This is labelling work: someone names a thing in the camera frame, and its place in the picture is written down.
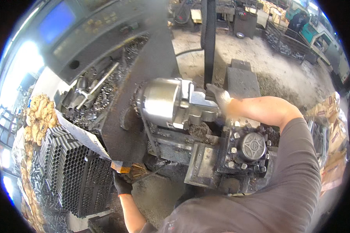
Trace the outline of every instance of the worker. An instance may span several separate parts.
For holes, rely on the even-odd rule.
[[[303,26],[307,23],[307,13],[301,11],[293,16],[289,22],[288,28],[295,31],[296,33],[302,31]]]
[[[207,88],[215,94],[224,114],[280,128],[277,159],[268,185],[251,195],[186,200],[157,230],[136,207],[132,186],[116,174],[114,185],[128,232],[305,232],[321,185],[312,136],[300,111],[277,97],[239,100],[214,85],[207,84]]]

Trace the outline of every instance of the forearm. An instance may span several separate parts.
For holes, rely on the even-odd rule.
[[[227,111],[232,116],[246,117],[264,124],[278,126],[280,132],[290,120],[303,117],[296,106],[273,96],[233,99]]]
[[[131,194],[120,195],[123,216],[129,233],[138,233],[147,222],[137,208]]]

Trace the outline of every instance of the blue screen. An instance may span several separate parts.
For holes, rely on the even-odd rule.
[[[47,43],[65,32],[75,21],[75,15],[66,2],[58,4],[40,23],[39,31]]]

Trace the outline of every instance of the gray long-sleeve shirt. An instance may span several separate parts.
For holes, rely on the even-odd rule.
[[[305,232],[320,188],[312,136],[305,120],[296,118],[281,134],[275,169],[265,188],[242,197],[190,199],[158,232]],[[157,230],[147,223],[141,232]]]

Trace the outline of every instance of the white work glove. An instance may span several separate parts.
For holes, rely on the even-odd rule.
[[[233,98],[229,96],[228,91],[215,86],[214,84],[207,83],[206,87],[209,91],[213,92],[219,108],[224,114],[227,114],[227,106],[230,104]]]

